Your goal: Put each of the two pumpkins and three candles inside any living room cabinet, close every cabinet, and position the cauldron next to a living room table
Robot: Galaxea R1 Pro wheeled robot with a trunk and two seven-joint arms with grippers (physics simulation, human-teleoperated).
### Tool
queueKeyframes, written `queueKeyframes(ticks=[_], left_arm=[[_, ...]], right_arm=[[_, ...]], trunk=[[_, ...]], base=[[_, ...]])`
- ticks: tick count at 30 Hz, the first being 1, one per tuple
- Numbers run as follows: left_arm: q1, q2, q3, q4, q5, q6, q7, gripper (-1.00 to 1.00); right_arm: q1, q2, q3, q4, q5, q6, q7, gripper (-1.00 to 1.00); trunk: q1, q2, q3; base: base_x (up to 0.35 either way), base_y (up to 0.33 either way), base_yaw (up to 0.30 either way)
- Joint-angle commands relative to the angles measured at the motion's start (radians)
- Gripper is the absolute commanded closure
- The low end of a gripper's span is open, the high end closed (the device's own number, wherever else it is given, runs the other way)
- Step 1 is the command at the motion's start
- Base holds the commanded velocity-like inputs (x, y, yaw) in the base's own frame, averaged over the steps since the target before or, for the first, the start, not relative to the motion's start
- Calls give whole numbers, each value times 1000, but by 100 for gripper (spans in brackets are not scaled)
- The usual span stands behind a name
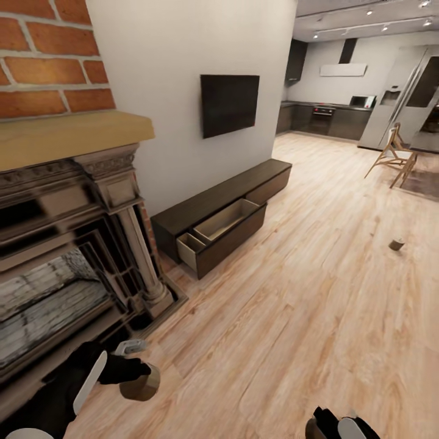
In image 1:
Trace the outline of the pillar candle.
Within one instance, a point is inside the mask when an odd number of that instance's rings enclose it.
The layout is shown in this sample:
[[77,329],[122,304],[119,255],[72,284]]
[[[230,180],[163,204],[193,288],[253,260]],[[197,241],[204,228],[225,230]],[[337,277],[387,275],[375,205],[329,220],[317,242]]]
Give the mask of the pillar candle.
[[321,429],[317,426],[317,418],[313,416],[305,426],[306,439],[327,439]]
[[161,373],[156,366],[146,363],[151,369],[151,374],[141,375],[137,380],[120,382],[121,394],[126,399],[146,402],[158,391],[161,383]]
[[393,241],[388,245],[392,250],[399,251],[400,248],[404,245],[404,241],[400,238],[394,238]]

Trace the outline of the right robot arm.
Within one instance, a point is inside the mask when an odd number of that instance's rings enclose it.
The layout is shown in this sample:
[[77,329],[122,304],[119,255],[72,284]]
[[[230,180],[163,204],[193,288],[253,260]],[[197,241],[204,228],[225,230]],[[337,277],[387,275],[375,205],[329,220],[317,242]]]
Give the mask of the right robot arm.
[[327,439],[380,439],[379,435],[352,410],[346,417],[338,420],[329,409],[316,408],[316,424]]

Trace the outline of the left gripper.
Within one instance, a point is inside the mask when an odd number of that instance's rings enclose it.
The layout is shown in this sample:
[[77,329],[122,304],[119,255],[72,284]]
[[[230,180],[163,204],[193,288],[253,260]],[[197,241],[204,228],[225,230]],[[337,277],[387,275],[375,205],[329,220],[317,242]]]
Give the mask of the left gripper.
[[142,362],[142,359],[125,359],[117,355],[115,357],[117,367],[114,375],[109,380],[100,382],[100,384],[119,384],[120,382],[137,380],[141,375],[151,374],[150,367],[146,362]]

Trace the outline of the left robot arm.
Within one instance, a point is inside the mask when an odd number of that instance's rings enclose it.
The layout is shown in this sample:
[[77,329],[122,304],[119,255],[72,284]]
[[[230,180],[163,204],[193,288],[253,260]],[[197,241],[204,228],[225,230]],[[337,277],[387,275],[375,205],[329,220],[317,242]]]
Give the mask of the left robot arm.
[[81,343],[51,383],[37,390],[27,412],[5,439],[62,439],[97,382],[119,384],[151,374],[142,359],[127,359],[128,354],[147,347],[141,338],[121,341],[116,352],[109,354],[110,349],[99,342]]

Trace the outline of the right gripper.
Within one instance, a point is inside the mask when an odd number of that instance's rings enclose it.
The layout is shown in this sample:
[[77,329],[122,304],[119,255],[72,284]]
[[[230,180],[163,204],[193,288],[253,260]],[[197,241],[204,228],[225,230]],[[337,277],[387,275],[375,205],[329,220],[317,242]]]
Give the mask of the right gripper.
[[329,409],[316,408],[314,416],[318,419],[316,424],[322,430],[327,439],[334,439],[334,433],[337,429],[338,419]]

